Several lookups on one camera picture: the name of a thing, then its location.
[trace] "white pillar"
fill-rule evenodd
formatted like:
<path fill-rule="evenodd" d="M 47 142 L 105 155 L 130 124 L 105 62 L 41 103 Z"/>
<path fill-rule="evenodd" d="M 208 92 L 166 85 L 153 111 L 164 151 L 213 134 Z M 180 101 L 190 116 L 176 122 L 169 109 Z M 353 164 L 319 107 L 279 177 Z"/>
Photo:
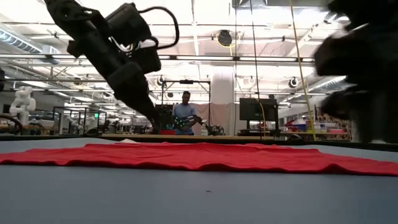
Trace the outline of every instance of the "white pillar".
<path fill-rule="evenodd" d="M 215 104 L 234 102 L 235 78 L 232 67 L 215 67 L 211 77 L 211 98 Z"/>

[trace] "black monitor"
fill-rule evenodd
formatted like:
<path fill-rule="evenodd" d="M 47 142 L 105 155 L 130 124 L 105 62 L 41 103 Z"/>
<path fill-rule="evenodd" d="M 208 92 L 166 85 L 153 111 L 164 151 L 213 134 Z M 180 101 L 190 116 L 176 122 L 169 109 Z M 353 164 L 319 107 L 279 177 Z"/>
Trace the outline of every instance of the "black monitor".
<path fill-rule="evenodd" d="M 275 99 L 260 99 L 260 103 L 254 98 L 239 99 L 239 119 L 241 121 L 263 121 L 262 109 L 266 121 L 278 120 L 278 102 Z"/>

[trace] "ceiling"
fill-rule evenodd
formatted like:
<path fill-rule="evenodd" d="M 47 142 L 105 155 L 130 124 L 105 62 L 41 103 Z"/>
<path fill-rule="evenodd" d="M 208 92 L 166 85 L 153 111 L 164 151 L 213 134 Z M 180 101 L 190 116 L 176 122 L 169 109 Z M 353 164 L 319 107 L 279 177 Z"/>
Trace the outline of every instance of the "ceiling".
<path fill-rule="evenodd" d="M 126 0 L 98 1 L 78 0 L 88 8 L 99 10 L 102 15 L 107 16 Z M 231 0 L 136 0 L 134 1 L 139 10 L 151 6 L 163 6 L 170 9 L 180 24 L 180 42 L 172 48 L 160 50 L 160 55 L 193 55 L 193 56 L 240 56 L 240 57 L 297 57 L 295 46 L 295 34 L 292 26 L 292 15 L 288 7 L 256 7 L 253 16 L 250 10 L 235 10 L 231 7 Z M 295 25 L 297 30 L 297 41 L 301 57 L 311 57 L 318 45 L 329 35 L 343 35 L 341 24 L 347 22 L 345 18 L 338 21 L 325 23 L 327 12 L 319 7 L 298 7 L 294 10 Z M 150 25 L 152 35 L 157 37 L 160 45 L 169 44 L 174 41 L 175 30 L 169 15 L 162 11 L 151 11 L 142 14 Z M 43 0 L 2 0 L 0 1 L 0 22 L 11 31 L 23 35 L 32 43 L 51 45 L 58 49 L 61 54 L 66 54 L 68 41 L 71 38 L 59 27 L 57 27 L 46 10 Z M 221 46 L 216 40 L 220 30 L 229 30 L 233 38 L 231 48 Z M 23 54 L 13 46 L 0 42 L 0 53 Z M 15 73 L 13 77 L 21 78 L 24 75 L 31 78 L 59 78 L 72 79 L 102 79 L 94 67 L 86 60 L 75 61 L 72 59 L 61 60 L 57 66 L 43 63 L 34 59 L 7 59 L 0 65 L 17 68 L 23 73 Z M 166 80 L 211 80 L 215 66 L 232 67 L 236 73 L 237 97 L 250 97 L 257 91 L 253 80 L 259 79 L 260 92 L 300 93 L 301 85 L 296 89 L 289 88 L 288 82 L 292 77 L 300 77 L 300 69 L 296 63 L 288 63 L 283 60 L 272 63 L 259 63 L 255 66 L 254 61 L 245 63 L 220 63 L 208 60 L 164 60 L 159 72 L 146 75 L 153 97 L 160 98 L 160 85 L 157 81 L 160 77 Z M 312 66 L 307 64 L 303 67 L 303 77 L 308 86 L 317 85 L 313 89 L 317 93 L 331 91 L 322 85 L 322 78 L 314 74 Z M 95 89 L 102 88 L 110 90 L 106 83 L 47 83 L 51 88 L 68 89 Z M 206 85 L 180 85 L 170 86 L 168 91 L 180 93 L 184 90 L 192 91 L 192 101 L 208 100 L 208 87 Z M 65 92 L 64 95 L 74 96 L 77 93 Z M 90 93 L 86 97 L 95 100 L 109 102 L 104 93 Z M 277 95 L 279 101 L 287 101 L 286 95 Z M 165 96 L 165 100 L 173 102 L 179 100 L 174 96 L 172 99 Z"/>

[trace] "person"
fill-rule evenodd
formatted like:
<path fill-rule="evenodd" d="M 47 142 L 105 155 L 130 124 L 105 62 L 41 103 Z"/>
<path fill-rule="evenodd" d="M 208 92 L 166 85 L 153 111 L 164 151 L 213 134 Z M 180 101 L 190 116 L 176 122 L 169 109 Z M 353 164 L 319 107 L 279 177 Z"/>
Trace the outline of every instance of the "person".
<path fill-rule="evenodd" d="M 186 118 L 188 116 L 196 115 L 196 111 L 192 105 L 189 104 L 189 99 L 191 97 L 191 93 L 189 91 L 185 91 L 182 94 L 182 103 L 174 106 L 173 116 L 178 116 L 179 118 Z M 192 126 L 196 124 L 196 121 L 185 121 L 185 126 L 181 129 L 176 130 L 176 134 L 178 135 L 194 135 L 192 131 Z"/>

